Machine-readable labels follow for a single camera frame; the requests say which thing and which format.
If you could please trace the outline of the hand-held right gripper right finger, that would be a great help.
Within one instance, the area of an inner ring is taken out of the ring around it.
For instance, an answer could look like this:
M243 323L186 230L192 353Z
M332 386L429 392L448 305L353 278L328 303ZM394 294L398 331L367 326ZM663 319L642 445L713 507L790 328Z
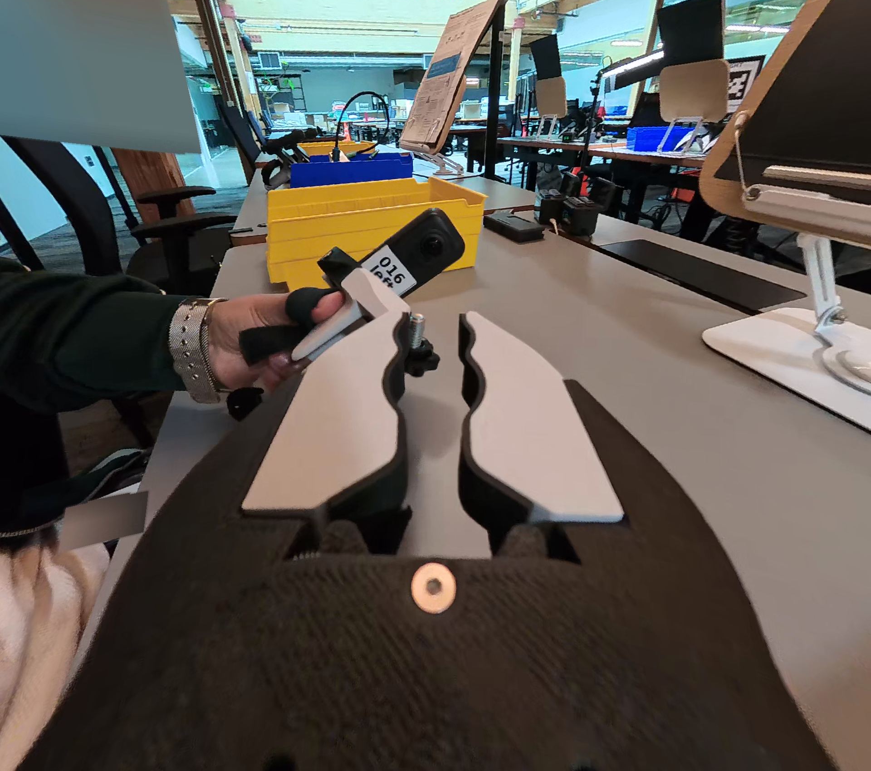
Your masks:
M625 512L561 373L476 311L460 317L459 493L480 525L617 523Z

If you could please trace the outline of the grey desk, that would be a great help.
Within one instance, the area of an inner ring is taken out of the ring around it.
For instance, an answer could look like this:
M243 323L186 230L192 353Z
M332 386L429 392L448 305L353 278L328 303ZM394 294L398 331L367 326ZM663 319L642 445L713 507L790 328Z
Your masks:
M709 351L728 308L482 242L409 298L402 508L242 512L284 385L183 458L22 769L869 769L869 434ZM561 373L621 521L466 513L470 311Z

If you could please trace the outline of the flat black device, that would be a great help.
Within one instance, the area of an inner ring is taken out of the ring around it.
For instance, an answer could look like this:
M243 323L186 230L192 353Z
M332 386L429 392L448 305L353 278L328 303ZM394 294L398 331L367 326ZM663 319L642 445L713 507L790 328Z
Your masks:
M526 244L543 240L545 227L537 221L529 221L520 215L508 211L499 210L485 214L483 226L496 234L499 234L513 243Z

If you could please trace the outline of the long wooden work table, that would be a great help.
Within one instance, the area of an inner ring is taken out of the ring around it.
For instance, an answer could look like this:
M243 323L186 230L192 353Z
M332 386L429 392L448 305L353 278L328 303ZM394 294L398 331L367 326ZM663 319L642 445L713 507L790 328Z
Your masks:
M504 137L497 140L512 159L524 162L546 163L560 167L580 167L587 159L625 161L642 164L700 169L706 154L680 152L637 152L614 144L592 144L585 147L578 142L555 142L532 137Z

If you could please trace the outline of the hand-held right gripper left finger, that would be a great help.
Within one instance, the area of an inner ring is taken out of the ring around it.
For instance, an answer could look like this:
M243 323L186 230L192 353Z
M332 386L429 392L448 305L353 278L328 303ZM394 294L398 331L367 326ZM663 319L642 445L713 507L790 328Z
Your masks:
M408 310L344 337L306 370L245 494L247 516L360 521L402 508Z

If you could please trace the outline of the black office chair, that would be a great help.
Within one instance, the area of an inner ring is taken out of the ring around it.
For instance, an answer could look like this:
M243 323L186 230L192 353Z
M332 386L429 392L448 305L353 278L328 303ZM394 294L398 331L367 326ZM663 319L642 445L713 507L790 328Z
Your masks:
M233 223L234 217L220 212L180 215L178 206L183 200L214 195L214 189L181 186L146 192L145 202L156 205L158 220L130 229L144 243L123 268L110 205L69 150L60 142L8 135L3 139L64 210L78 238L87 275L125 274L177 296L211 294L225 253L232 247L224 225Z

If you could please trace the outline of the black knob screw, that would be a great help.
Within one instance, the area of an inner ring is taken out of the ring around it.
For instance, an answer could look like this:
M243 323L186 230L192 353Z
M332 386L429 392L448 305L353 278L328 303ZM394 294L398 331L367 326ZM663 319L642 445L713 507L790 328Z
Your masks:
M412 377L422 377L437 370L440 356L432 343L425 337L425 316L414 312L408 319L408 354L404 361L405 373Z

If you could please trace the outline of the dark green zip jacket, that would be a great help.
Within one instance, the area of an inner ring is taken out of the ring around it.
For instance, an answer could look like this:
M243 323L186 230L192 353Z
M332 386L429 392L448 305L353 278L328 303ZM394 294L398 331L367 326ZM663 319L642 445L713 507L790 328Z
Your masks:
M61 523L66 511L139 482L151 449L117 450L71 473L57 415L1 397L1 543L20 547Z

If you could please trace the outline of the person's left hand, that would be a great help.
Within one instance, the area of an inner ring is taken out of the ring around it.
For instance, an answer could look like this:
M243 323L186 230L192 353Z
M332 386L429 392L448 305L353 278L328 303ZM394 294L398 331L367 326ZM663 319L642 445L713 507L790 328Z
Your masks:
M340 292L320 291L317 304L300 324L287 313L288 298L289 295L252 295L212 305L201 330L201 377L209 380L215 391L257 386L272 392L300 368L289 351L278 352L253 365L246 363L240 348L243 331L289 327L294 335L306 335L314 325L332 318L344 303Z

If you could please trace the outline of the black board on white stand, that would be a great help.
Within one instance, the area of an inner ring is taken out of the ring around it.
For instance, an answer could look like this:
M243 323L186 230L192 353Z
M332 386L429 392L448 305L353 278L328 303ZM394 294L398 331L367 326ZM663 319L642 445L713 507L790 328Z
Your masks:
M700 175L716 211L796 233L813 310L702 333L711 350L870 429L870 334L847 319L832 243L870 243L869 0L807 0Z

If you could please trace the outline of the wooden support post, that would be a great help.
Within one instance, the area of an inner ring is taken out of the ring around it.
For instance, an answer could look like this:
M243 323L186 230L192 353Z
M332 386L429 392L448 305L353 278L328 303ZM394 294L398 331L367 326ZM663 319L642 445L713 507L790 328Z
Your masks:
M139 219L143 223L159 220L158 208L141 201L151 191L175 189L186 185L177 156L113 147L111 149L118 169L134 199Z

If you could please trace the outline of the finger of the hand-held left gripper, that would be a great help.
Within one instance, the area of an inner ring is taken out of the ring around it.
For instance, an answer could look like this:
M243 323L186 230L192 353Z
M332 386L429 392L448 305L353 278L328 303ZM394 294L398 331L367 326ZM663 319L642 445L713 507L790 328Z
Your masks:
M408 304L392 288L364 268L352 269L343 279L343 294L351 322L370 321L394 312L410 313Z

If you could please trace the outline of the marker sign on far desk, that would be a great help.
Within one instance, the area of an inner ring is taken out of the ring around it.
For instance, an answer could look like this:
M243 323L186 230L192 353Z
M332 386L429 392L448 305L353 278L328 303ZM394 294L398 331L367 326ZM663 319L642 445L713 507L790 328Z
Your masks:
M756 55L743 58L728 58L728 85L726 92L726 114L738 111L750 87L763 68L766 56Z

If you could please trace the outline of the silver mesh wristwatch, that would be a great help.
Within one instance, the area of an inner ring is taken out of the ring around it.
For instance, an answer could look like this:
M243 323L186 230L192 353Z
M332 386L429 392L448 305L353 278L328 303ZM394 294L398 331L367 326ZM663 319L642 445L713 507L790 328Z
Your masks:
M168 330L172 367L191 399L200 405L220 402L223 386L209 360L209 324L212 308L224 298L188 298L176 308Z

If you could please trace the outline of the brown board on white stand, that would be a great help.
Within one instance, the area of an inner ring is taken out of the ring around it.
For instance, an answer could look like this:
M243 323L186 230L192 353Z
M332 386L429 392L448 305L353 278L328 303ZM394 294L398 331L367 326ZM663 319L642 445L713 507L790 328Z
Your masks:
M465 176L441 150L467 87L470 60L504 2L486 0L450 16L413 100L398 147L434 164L436 177Z

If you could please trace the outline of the black and beige panel board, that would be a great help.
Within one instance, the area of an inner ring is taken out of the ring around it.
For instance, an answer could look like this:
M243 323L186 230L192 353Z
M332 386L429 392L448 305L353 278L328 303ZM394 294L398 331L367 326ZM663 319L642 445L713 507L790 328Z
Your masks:
M669 127L692 122L687 149L707 122L727 111L730 68L724 59L724 1L685 0L659 11L664 66L659 73L659 108Z
M551 34L531 43L535 64L535 98L539 117L538 138L558 137L558 124L567 114L565 81L562 75L558 37Z

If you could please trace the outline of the person's left forearm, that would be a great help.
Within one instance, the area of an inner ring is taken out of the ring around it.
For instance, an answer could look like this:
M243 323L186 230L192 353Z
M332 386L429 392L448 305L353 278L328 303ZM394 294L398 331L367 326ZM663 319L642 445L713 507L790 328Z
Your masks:
M129 276L30 272L1 261L1 392L42 413L180 391L169 328L184 297Z

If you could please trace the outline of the blue plastic bin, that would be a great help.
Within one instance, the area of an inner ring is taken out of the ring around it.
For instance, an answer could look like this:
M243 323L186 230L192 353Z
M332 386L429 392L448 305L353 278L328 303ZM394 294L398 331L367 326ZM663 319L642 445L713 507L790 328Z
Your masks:
M630 127L626 147L636 154L667 154L680 151L690 136L691 127L683 125Z
M390 181L413 176L410 153L356 153L347 161L333 161L328 155L311 156L306 163L290 169L289 188L307 189L371 181Z

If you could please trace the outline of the light bar on stand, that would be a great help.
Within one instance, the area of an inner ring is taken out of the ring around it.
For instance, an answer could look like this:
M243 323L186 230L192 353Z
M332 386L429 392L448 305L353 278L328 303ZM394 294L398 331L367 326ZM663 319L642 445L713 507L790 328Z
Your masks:
M601 71L602 91L610 93L656 77L664 65L665 53L661 48L640 57L618 61Z

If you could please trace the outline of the yellow plastic bin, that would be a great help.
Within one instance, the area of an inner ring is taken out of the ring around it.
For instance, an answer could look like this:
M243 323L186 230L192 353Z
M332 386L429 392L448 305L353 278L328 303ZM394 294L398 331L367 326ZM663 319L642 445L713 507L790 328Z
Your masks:
M314 286L317 262L333 247L356 260L431 208L442 210L465 243L463 256L448 271L475 265L486 195L442 178L355 182L267 194L267 271L288 290Z
M314 141L303 141L299 144L299 149L308 156L312 161L316 157L326 157L332 160L335 149L334 139L319 139ZM338 143L340 152L339 160L354 159L360 154L374 155L377 153L378 144L373 142L354 142L340 139Z

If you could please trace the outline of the black steel pole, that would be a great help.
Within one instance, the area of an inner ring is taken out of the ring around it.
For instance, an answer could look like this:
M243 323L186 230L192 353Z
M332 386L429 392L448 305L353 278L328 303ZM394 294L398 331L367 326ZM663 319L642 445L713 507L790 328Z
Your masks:
M499 102L503 77L505 3L506 0L497 0L490 26L488 111L484 143L484 176L489 180L496 178Z

